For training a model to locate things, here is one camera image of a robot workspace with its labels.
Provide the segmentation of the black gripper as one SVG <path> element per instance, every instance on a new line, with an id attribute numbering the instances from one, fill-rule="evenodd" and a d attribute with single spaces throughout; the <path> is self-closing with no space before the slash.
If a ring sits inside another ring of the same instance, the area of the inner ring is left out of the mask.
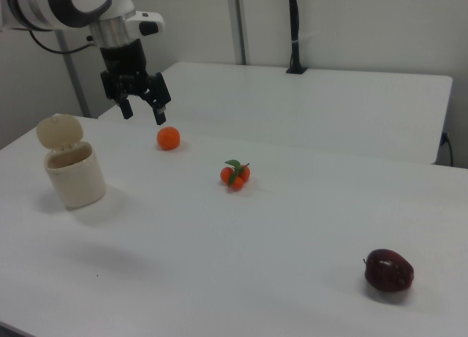
<path id="1" fill-rule="evenodd" d="M 125 120 L 133 116 L 129 95 L 141 96 L 153 110 L 158 126 L 166 122 L 166 104 L 171 101 L 162 73 L 149 76 L 139 39 L 116 48 L 100 48 L 106 70 L 101 73 L 105 95 L 119 106 Z"/>

